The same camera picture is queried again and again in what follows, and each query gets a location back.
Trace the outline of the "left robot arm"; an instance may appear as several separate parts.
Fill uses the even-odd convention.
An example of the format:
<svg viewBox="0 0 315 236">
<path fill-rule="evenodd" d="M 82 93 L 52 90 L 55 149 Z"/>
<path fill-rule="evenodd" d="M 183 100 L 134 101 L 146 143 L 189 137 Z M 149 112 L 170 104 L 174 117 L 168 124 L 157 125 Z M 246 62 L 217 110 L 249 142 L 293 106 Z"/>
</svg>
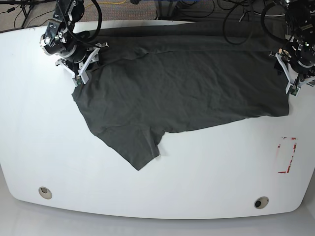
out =
<svg viewBox="0 0 315 236">
<path fill-rule="evenodd" d="M 284 18 L 289 29 L 289 39 L 273 35 L 265 25 L 266 13 L 275 6 L 284 9 Z M 275 69 L 284 73 L 288 83 L 287 94 L 297 96 L 301 86 L 315 85 L 315 2 L 313 0 L 275 0 L 266 5 L 260 15 L 264 32 L 282 44 L 276 58 Z"/>
</svg>

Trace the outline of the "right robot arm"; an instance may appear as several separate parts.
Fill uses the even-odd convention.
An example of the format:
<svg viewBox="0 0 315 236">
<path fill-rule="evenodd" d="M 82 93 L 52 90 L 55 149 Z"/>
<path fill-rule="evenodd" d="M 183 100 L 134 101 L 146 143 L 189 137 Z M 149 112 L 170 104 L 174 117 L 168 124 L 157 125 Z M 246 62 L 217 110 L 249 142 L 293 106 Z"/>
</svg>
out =
<svg viewBox="0 0 315 236">
<path fill-rule="evenodd" d="M 93 34 L 88 31 L 74 33 L 75 24 L 82 19 L 85 7 L 83 0 L 57 0 L 52 19 L 41 36 L 40 47 L 45 54 L 60 58 L 56 66 L 69 72 L 75 85 L 86 84 L 89 80 L 87 70 L 90 64 L 99 62 L 99 51 L 108 43 L 99 43 L 102 12 L 97 1 L 92 1 L 98 14 L 97 27 Z"/>
</svg>

